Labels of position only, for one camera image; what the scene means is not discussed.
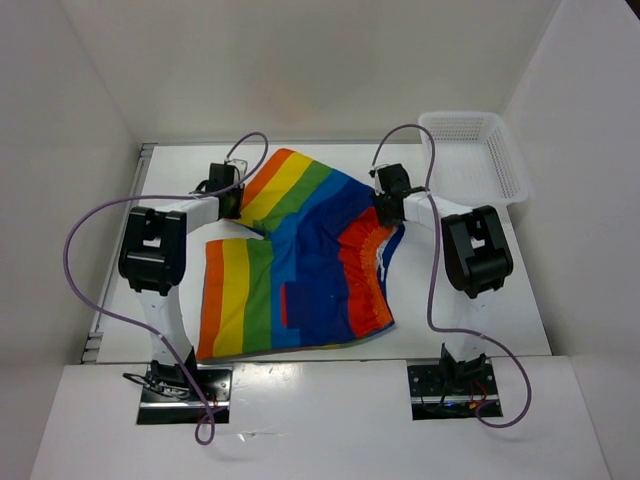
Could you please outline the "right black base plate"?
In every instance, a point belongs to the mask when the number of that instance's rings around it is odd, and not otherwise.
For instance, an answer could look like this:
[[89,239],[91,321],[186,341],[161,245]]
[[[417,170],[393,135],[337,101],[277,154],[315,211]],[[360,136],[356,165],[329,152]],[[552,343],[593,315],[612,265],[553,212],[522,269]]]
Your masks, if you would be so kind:
[[406,366],[414,421],[502,418],[494,370],[486,360],[479,374],[458,383],[447,383],[437,360],[408,362]]

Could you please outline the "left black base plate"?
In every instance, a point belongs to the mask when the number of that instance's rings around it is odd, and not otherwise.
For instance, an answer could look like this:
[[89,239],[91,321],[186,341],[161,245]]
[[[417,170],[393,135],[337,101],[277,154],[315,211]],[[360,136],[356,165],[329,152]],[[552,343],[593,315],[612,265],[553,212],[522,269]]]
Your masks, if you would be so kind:
[[[233,369],[231,365],[198,365],[194,378],[214,411],[216,423],[227,424],[230,415]],[[197,424],[206,416],[204,404],[188,383],[173,386],[147,368],[144,375],[125,373],[124,378],[142,387],[137,425]]]

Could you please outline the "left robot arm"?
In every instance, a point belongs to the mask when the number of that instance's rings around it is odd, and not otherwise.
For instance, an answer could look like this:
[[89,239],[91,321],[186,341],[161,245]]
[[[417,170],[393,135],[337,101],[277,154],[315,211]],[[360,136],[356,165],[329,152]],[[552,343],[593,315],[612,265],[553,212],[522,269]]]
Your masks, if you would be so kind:
[[185,400],[200,385],[195,351],[188,339],[179,298],[187,266],[187,236],[221,219],[237,219],[244,194],[244,160],[212,163],[208,178],[188,197],[159,209],[129,212],[118,270],[142,306],[151,328],[152,356],[143,384]]

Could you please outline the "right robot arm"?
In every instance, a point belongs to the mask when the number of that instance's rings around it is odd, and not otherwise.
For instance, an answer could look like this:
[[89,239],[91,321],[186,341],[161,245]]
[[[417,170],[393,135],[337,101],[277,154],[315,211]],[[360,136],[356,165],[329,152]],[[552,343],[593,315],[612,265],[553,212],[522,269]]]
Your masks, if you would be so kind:
[[[460,205],[413,187],[400,164],[374,167],[374,207],[384,226],[420,224],[435,234],[435,259],[427,299],[428,326],[444,335],[438,360],[442,393],[457,395],[486,372],[487,347],[512,352],[488,335],[496,292],[514,269],[512,254],[496,209],[490,205]],[[433,322],[437,273],[444,267],[448,285],[456,291],[448,326]]]

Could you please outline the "white plastic basket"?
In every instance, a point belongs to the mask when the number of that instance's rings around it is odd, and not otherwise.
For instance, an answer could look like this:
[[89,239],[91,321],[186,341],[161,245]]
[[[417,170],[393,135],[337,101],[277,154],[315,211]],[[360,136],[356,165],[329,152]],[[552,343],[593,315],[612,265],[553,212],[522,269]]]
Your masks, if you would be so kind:
[[421,136],[424,155],[436,159],[430,188],[469,206],[509,206],[526,201],[530,181],[520,150],[501,116],[480,111],[436,111],[419,116],[431,135]]

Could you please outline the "rainbow striped shorts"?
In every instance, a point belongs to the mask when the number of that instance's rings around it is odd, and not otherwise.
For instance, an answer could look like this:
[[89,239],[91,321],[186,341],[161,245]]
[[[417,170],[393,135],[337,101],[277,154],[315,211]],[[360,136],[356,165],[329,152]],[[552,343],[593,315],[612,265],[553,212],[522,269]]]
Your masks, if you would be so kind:
[[255,235],[205,246],[197,360],[345,345],[393,326],[386,276],[404,229],[379,222],[372,187],[282,148],[235,222]]

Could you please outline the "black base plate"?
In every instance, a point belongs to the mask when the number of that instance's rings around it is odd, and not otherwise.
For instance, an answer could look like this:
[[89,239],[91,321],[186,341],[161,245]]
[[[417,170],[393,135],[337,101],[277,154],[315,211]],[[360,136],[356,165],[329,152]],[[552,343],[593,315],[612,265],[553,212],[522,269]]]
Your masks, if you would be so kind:
[[[230,415],[233,369],[231,365],[198,365],[194,378],[214,411],[216,423],[227,424]],[[124,378],[142,387],[137,425],[197,424],[206,416],[204,404],[188,383],[173,386],[147,368],[144,375],[125,373]]]
[[494,370],[486,360],[479,374],[458,383],[447,383],[437,360],[408,362],[406,366],[414,421],[502,418]]

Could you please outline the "metal rail table edge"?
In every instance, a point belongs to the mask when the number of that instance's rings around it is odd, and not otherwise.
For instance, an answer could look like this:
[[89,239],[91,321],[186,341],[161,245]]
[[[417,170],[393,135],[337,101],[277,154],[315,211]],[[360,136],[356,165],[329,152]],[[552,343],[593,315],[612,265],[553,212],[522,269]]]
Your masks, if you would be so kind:
[[[132,180],[131,188],[129,190],[128,196],[136,196],[139,195],[143,189],[144,181],[146,178],[146,174],[149,168],[149,162],[153,155],[156,143],[144,143],[141,146],[136,170],[134,173],[134,177]],[[111,284],[113,282],[113,277],[117,274],[117,259],[120,249],[120,242],[122,240],[124,229],[126,223],[126,216],[124,214],[119,232],[116,237],[116,245],[111,255],[109,269],[106,274],[106,278],[103,282],[102,290],[100,292],[99,298],[97,300],[98,306],[100,308],[105,307],[105,303],[109,297],[109,291],[111,288]],[[98,353],[101,347],[102,339],[104,333],[100,330],[100,322],[102,320],[102,313],[97,311],[93,316],[92,325],[90,327],[89,333],[87,335],[85,345],[83,348],[82,356],[80,359],[80,364],[88,364],[95,365],[97,363]]]

